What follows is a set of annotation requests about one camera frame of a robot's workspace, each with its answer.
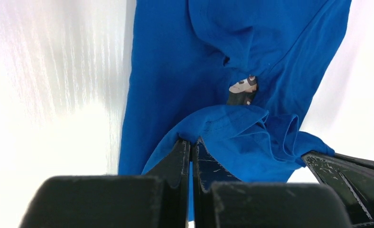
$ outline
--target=white surface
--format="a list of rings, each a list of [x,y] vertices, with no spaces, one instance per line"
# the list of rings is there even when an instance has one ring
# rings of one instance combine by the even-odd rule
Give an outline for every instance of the white surface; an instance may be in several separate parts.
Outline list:
[[[117,172],[134,7],[0,0],[0,228],[19,224],[50,176]],[[353,1],[302,130],[374,160],[374,0]],[[290,181],[314,177],[302,169]]]

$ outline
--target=blue t-shirt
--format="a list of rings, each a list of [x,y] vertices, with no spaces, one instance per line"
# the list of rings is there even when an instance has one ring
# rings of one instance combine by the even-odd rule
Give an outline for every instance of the blue t-shirt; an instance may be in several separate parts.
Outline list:
[[[351,0],[137,0],[119,174],[149,171],[202,136],[243,181],[286,182],[310,150],[299,127],[346,32]],[[249,106],[229,87],[256,76]],[[192,201],[190,201],[190,220]]]

